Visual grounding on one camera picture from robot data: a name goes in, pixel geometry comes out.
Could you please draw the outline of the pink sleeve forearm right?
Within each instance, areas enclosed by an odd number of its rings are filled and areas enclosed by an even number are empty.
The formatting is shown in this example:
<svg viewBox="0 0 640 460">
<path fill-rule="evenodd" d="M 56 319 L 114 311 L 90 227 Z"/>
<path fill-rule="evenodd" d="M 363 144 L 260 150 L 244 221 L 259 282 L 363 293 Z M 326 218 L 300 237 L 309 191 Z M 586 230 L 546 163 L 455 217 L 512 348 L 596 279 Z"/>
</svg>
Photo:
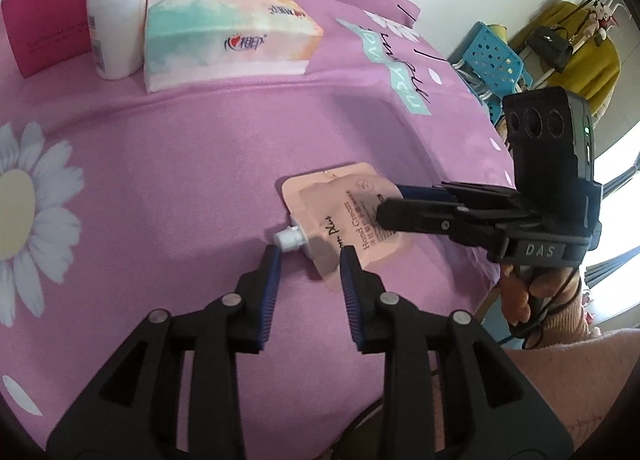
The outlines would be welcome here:
<svg viewBox="0 0 640 460">
<path fill-rule="evenodd" d="M 530 350 L 509 357 L 544 396 L 574 446 L 609 459 L 639 457 L 639 331 L 594 337 L 575 298 L 548 313 Z"/>
</svg>

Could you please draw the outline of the right hand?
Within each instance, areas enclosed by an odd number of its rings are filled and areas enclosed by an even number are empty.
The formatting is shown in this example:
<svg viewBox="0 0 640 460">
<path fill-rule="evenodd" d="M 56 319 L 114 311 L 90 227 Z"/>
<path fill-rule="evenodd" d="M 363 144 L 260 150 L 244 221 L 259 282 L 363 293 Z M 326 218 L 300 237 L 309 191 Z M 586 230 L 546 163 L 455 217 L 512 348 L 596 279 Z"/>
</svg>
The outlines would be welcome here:
<svg viewBox="0 0 640 460">
<path fill-rule="evenodd" d="M 576 269 L 549 269 L 536 279 L 524 280 L 514 265 L 503 264 L 498 287 L 502 315 L 510 325 L 516 326 L 528 323 L 532 317 L 530 299 L 547 299 L 551 312 L 575 298 L 582 289 L 582 280 Z"/>
</svg>

